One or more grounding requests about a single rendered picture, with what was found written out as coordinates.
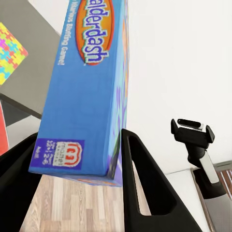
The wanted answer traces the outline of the board game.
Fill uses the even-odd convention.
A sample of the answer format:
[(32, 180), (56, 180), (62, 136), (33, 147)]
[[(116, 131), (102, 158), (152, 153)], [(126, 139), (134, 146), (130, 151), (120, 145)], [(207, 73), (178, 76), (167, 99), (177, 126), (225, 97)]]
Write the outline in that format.
[(29, 172), (123, 187), (128, 0), (70, 0)]

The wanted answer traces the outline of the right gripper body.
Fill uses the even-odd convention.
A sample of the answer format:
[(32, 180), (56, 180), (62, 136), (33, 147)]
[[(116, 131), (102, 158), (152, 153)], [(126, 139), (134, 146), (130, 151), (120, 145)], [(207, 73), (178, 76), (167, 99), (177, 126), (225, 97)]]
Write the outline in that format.
[(204, 151), (204, 149), (208, 149), (210, 143), (206, 141), (206, 136), (194, 133), (194, 129), (186, 128), (179, 126), (177, 135), (181, 138), (189, 139), (189, 141), (185, 141), (182, 139), (174, 138), (178, 142), (185, 143), (186, 149), (193, 155), (198, 155)]

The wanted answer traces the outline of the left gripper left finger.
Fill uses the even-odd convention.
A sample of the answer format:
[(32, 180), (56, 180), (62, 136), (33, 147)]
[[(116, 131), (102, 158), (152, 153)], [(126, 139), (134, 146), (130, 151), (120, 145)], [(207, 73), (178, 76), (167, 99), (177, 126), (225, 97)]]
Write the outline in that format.
[(42, 174), (29, 172), (38, 132), (0, 156), (0, 232), (19, 232)]

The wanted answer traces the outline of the jigsaw puzzle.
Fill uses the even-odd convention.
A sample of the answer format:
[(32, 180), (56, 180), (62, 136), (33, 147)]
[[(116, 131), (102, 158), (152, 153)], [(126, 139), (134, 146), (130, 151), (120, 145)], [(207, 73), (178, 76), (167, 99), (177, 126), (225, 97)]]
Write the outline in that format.
[(0, 22), (0, 86), (27, 55), (27, 50)]

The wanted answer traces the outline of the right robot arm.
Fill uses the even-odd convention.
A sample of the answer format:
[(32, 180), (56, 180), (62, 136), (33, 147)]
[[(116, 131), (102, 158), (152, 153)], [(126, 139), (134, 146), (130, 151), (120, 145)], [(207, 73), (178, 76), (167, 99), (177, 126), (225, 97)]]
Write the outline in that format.
[(232, 201), (230, 200), (207, 152), (215, 135), (206, 125), (197, 121), (174, 118), (171, 121), (171, 133), (178, 142), (185, 143), (188, 161), (197, 166), (192, 169), (206, 206), (217, 232), (232, 232)]

